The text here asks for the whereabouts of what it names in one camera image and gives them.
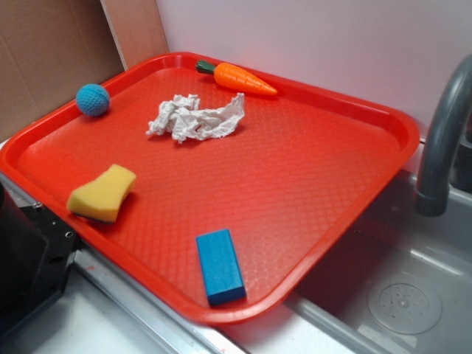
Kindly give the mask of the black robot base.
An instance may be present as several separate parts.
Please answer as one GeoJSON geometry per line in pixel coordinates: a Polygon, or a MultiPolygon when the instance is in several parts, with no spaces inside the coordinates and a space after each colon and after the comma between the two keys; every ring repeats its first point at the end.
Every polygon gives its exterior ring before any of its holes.
{"type": "Polygon", "coordinates": [[[1,339],[65,291],[77,233],[46,206],[18,206],[1,187],[1,339]]]}

